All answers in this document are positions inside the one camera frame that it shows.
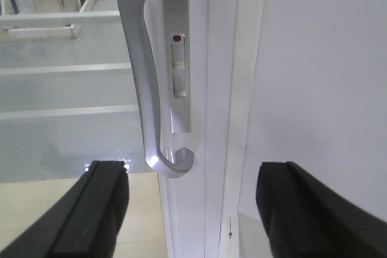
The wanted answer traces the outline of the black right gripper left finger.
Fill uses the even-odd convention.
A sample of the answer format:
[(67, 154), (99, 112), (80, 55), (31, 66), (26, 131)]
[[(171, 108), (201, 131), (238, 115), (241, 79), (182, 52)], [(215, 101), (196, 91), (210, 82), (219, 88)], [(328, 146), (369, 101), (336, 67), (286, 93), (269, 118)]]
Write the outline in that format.
[(112, 257), (129, 203), (122, 161), (93, 161), (1, 257)]

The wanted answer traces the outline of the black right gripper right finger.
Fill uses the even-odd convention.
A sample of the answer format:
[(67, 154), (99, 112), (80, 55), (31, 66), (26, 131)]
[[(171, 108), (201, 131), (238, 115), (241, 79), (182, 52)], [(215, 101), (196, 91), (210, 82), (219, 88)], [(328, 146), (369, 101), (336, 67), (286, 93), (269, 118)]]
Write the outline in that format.
[(264, 162), (256, 205), (273, 257), (386, 257), (386, 222), (294, 162)]

